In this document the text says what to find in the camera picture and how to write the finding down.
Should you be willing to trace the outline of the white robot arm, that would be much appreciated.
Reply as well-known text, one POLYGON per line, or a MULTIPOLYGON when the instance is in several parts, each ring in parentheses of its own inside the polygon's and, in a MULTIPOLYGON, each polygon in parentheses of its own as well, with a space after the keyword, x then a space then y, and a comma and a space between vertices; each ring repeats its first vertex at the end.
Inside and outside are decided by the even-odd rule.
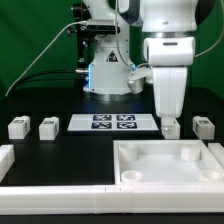
POLYGON ((215 0, 82 0, 90 13, 87 29, 96 35, 94 59, 85 88, 101 96, 138 94, 145 81, 154 89, 156 114, 164 130, 181 115, 187 70, 197 57, 189 33, 210 14, 215 0), (129 58, 129 27, 139 26, 144 66, 129 58))

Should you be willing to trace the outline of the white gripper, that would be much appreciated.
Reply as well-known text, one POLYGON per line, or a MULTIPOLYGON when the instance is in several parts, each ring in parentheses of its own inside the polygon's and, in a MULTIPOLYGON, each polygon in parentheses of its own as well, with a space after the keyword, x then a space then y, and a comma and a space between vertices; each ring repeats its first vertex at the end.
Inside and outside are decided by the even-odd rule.
POLYGON ((176 128, 176 118, 181 115, 187 82, 186 67, 154 67, 153 91, 156 114, 161 118, 161 128, 176 128))

